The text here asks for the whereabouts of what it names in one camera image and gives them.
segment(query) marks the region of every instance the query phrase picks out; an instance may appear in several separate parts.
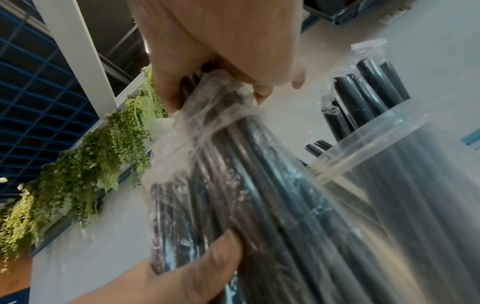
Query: trailing vine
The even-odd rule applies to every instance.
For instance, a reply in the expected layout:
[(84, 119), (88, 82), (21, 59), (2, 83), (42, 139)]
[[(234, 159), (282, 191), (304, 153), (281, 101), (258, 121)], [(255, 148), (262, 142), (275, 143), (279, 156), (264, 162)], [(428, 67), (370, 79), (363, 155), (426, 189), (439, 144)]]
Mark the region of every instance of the trailing vine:
[[(105, 127), (87, 133), (78, 147), (45, 164), (39, 178), (19, 187), (20, 200), (10, 201), (2, 210), (2, 271), (32, 244), (42, 241), (54, 215), (70, 211), (73, 222), (86, 222), (98, 213), (99, 194), (117, 190), (122, 165), (136, 165), (137, 171), (149, 168), (146, 124), (168, 114), (152, 85), (152, 70), (142, 71), (145, 82), (138, 95), (128, 97), (125, 110), (107, 115)], [(133, 181), (138, 184), (139, 178), (134, 176)]]

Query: hanging plant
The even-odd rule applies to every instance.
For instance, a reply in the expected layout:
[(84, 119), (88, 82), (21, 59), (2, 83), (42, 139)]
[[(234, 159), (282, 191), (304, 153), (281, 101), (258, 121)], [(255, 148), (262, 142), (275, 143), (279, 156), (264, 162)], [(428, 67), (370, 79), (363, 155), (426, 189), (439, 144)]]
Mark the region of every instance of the hanging plant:
[[(99, 194), (117, 190), (122, 165), (136, 165), (137, 171), (149, 168), (144, 146), (150, 137), (146, 125), (168, 114), (152, 85), (152, 70), (142, 71), (145, 82), (138, 95), (128, 97), (126, 109), (107, 115), (105, 127), (87, 133), (78, 147), (45, 164), (39, 178), (19, 187), (20, 200), (9, 202), (2, 211), (2, 271), (9, 261), (42, 241), (52, 216), (70, 211), (73, 222), (86, 222), (98, 213)], [(138, 184), (138, 176), (133, 181)]]

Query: fingernail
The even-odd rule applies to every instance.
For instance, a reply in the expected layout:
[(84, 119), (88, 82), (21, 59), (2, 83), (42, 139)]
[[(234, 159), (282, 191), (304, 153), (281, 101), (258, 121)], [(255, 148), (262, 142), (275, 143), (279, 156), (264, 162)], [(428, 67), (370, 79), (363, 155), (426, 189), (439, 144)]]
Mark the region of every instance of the fingernail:
[(231, 230), (227, 230), (216, 242), (213, 244), (212, 255), (215, 263), (218, 266), (226, 264), (230, 258), (234, 247), (234, 234)]

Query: hand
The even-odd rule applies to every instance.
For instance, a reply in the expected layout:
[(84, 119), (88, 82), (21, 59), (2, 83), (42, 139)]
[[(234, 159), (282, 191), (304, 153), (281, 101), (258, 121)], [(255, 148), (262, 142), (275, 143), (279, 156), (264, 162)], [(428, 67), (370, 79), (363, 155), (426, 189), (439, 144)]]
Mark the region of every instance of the hand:
[(70, 304), (206, 304), (232, 279), (242, 243), (228, 230), (197, 261), (156, 276), (145, 260)]
[(299, 89), (305, 67), (295, 61), (302, 0), (129, 0), (149, 49), (153, 82), (168, 112), (182, 106), (180, 81), (213, 61), (252, 84), (258, 103), (273, 86)]

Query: blue ceiling grid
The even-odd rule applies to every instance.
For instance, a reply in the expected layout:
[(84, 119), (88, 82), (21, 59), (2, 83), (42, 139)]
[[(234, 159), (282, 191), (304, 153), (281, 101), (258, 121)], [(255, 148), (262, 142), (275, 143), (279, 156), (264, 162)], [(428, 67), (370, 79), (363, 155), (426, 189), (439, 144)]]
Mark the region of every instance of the blue ceiling grid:
[(55, 41), (0, 9), (0, 202), (98, 119)]

